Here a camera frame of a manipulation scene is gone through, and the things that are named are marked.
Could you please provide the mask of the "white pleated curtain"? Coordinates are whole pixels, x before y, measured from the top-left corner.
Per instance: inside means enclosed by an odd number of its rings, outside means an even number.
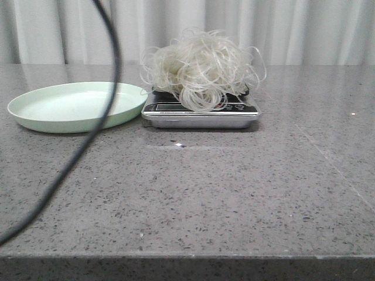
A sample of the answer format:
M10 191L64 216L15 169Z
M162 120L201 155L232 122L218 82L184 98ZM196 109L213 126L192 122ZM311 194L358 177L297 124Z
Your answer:
M222 30L268 65L374 64L373 1L103 1L123 59L165 46L188 28ZM109 64L91 1L2 1L1 62Z

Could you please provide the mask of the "white translucent vermicelli bundle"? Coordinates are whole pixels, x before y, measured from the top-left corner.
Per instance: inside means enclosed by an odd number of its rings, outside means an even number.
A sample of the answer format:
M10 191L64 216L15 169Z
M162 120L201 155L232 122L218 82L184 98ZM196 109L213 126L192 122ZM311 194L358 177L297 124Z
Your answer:
M243 101L266 79L267 71L253 66L254 53L260 51L241 48L219 30L187 29L169 46L146 49L140 76L193 112L220 111L231 97Z

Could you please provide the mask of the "black silver kitchen scale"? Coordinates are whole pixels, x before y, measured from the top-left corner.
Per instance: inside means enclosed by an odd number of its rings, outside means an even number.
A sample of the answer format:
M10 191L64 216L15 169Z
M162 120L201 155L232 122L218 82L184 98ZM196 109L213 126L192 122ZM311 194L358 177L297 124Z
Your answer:
M178 129L243 129L261 115L249 91L235 97L226 94L227 103L221 102L213 111L194 112L170 93L153 91L141 111L142 117L156 128Z

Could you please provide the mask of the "light green round plate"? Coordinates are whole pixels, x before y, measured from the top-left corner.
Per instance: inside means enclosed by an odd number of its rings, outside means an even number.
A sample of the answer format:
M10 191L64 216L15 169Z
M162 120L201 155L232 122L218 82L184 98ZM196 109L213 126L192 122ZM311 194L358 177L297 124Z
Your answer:
M112 82L80 82L40 88L14 98L8 111L25 128L47 133L89 132L102 117ZM141 113L148 97L141 87L119 83L104 129Z

